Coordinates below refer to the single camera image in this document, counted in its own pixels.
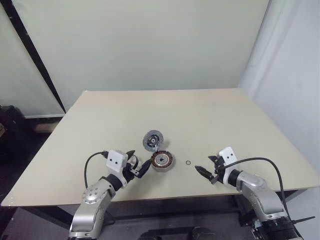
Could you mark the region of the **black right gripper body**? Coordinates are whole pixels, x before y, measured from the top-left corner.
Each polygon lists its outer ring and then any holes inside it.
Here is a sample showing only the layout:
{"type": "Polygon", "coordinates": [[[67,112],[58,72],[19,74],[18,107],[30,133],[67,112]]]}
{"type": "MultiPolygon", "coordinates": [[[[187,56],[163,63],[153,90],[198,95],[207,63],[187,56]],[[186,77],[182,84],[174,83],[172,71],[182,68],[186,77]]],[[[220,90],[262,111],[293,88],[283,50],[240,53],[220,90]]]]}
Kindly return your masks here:
{"type": "Polygon", "coordinates": [[[217,156],[217,157],[218,157],[218,160],[216,161],[216,163],[214,163],[215,179],[216,179],[216,183],[220,182],[223,184],[224,183],[223,179],[225,175],[225,161],[221,156],[217,156]]]}

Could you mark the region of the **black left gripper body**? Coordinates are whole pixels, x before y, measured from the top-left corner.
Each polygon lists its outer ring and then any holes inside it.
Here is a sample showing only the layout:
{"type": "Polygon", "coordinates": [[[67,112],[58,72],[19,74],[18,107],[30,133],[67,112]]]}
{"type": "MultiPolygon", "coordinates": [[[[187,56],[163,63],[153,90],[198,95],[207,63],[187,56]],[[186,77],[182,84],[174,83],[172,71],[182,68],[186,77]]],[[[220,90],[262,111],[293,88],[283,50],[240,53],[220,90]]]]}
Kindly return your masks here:
{"type": "Polygon", "coordinates": [[[125,167],[123,168],[123,177],[125,178],[126,182],[129,183],[131,180],[136,177],[138,170],[141,168],[139,165],[139,159],[136,156],[136,159],[130,159],[126,162],[125,167]]]}

